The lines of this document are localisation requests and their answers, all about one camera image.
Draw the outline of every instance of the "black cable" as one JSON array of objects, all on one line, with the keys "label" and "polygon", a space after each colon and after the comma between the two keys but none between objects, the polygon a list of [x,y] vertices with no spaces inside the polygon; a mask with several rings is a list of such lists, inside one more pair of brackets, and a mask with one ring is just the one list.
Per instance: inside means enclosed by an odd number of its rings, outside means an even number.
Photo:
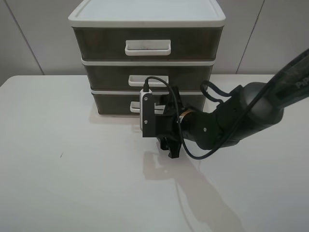
[{"label": "black cable", "polygon": [[225,93],[224,91],[220,90],[215,84],[213,84],[210,81],[203,81],[202,84],[200,85],[201,90],[205,90],[204,86],[207,86],[209,88],[211,88],[215,93],[221,95],[222,97],[231,97],[232,96],[232,92],[231,93]]},{"label": "black cable", "polygon": [[178,130],[179,130],[179,137],[180,137],[180,141],[183,145],[184,150],[186,151],[186,153],[189,155],[189,157],[193,158],[193,159],[197,159],[197,160],[203,160],[209,156],[211,156],[213,153],[215,153],[220,147],[222,147],[222,145],[231,138],[231,136],[233,135],[233,133],[236,131],[237,127],[239,126],[239,124],[241,123],[241,121],[243,120],[243,118],[246,116],[246,114],[252,109],[252,107],[263,97],[263,95],[265,93],[267,93],[267,91],[274,85],[275,81],[276,81],[276,76],[273,77],[262,89],[261,91],[255,96],[255,98],[252,100],[252,102],[250,102],[250,104],[245,108],[245,110],[242,112],[242,114],[237,118],[237,120],[234,122],[233,126],[228,130],[227,133],[224,134],[224,136],[220,139],[220,141],[214,146],[214,148],[208,152],[207,154],[203,155],[203,156],[194,156],[191,154],[191,152],[189,151],[189,149],[187,148],[184,138],[183,138],[183,131],[181,128],[181,121],[179,118],[180,115],[180,110],[178,108],[178,104],[177,104],[177,98],[176,98],[176,94],[174,93],[173,89],[170,87],[170,85],[162,80],[159,77],[156,76],[149,76],[146,78],[145,80],[145,84],[144,86],[149,86],[148,85],[148,80],[149,79],[155,79],[158,80],[160,82],[162,82],[163,84],[165,84],[167,86],[167,88],[169,89],[169,92],[172,94],[173,99],[174,99],[174,103],[175,103],[175,107],[176,107],[176,113],[177,113],[177,125],[178,125]]},{"label": "black cable", "polygon": [[200,86],[200,90],[201,90],[201,92],[203,93],[203,95],[204,95],[207,99],[209,99],[210,101],[212,101],[212,102],[218,102],[219,104],[223,104],[223,103],[224,103],[222,99],[216,99],[216,98],[214,98],[212,95],[210,95],[210,94],[206,91],[206,89],[204,88],[203,85]]}]

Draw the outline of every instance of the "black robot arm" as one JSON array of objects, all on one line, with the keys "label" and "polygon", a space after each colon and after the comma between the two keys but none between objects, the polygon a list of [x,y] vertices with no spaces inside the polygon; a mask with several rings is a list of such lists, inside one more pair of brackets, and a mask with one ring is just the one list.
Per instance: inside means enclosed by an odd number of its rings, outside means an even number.
[{"label": "black robot arm", "polygon": [[[169,88],[163,114],[155,114],[155,102],[148,87],[148,77],[141,91],[141,129],[143,137],[156,137],[161,149],[170,150],[169,156],[177,158],[183,145],[190,157],[200,160],[220,147],[236,145],[240,140],[279,123],[284,107],[309,96],[309,49],[287,64],[268,83],[253,82],[238,86],[225,93],[213,83],[205,81],[201,91],[211,101],[218,102],[212,113],[183,106],[176,87]],[[209,95],[206,87],[224,97],[226,102]],[[202,157],[192,155],[184,142],[188,139],[204,150]]]}]

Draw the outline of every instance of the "drawer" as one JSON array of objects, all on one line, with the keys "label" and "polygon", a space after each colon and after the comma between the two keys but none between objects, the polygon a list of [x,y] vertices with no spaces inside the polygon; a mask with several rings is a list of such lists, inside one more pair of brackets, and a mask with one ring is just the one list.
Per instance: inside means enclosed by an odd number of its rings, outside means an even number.
[{"label": "drawer", "polygon": [[[162,104],[166,99],[167,92],[154,93],[156,103]],[[100,115],[139,115],[136,110],[132,110],[134,105],[140,101],[139,92],[112,92],[112,91],[93,91],[98,113]],[[202,110],[205,103],[204,95],[197,93],[180,93],[184,106],[190,105]]]},{"label": "drawer", "polygon": [[73,28],[84,60],[214,60],[220,28]]},{"label": "drawer", "polygon": [[[209,80],[214,62],[90,62],[84,61],[92,89],[141,90],[148,76],[168,80],[180,91],[199,90],[204,80]],[[150,80],[151,90],[165,90],[156,87],[157,81]]]}]

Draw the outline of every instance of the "drawer handle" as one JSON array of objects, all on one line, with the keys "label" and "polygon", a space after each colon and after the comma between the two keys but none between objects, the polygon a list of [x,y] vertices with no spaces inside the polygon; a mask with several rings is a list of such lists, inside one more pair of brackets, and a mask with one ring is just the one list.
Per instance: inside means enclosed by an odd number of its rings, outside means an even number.
[{"label": "drawer handle", "polygon": [[[156,105],[154,107],[154,113],[157,115],[162,115],[164,111],[164,105]],[[132,113],[140,113],[140,102],[139,101],[132,101],[130,105],[130,111]]]},{"label": "drawer handle", "polygon": [[127,40],[127,56],[168,56],[171,53],[170,40]]},{"label": "drawer handle", "polygon": [[[133,87],[143,87],[145,80],[147,77],[150,75],[130,75],[129,76],[129,86]],[[167,83],[169,82],[169,77],[168,76],[156,76],[161,78],[162,80],[166,81]],[[150,79],[149,82],[149,87],[166,87],[162,82],[154,79]]]}]

